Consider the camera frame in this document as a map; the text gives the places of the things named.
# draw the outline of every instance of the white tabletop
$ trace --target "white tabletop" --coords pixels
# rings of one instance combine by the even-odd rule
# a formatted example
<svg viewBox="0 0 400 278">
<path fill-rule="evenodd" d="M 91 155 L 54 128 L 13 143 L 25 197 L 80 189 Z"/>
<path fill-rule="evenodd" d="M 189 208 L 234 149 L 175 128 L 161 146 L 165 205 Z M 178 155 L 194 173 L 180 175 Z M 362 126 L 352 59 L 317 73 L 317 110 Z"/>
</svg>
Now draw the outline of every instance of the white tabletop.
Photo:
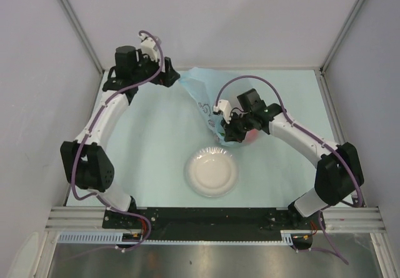
<svg viewBox="0 0 400 278">
<path fill-rule="evenodd" d="M 313 71 L 233 72 L 270 81 L 292 117 L 333 140 Z M 252 85 L 267 105 L 277 102 L 267 85 L 259 81 Z M 265 134 L 250 145 L 228 148 L 239 165 L 237 186 L 222 197 L 203 197 L 185 181 L 184 165 L 198 149 L 215 145 L 196 102 L 182 85 L 166 88 L 149 83 L 140 87 L 116 124 L 106 152 L 115 168 L 114 181 L 143 207 L 287 207 L 314 185 L 313 165 L 283 141 Z M 70 195 L 67 205 L 101 204 L 94 198 L 79 202 Z"/>
</svg>

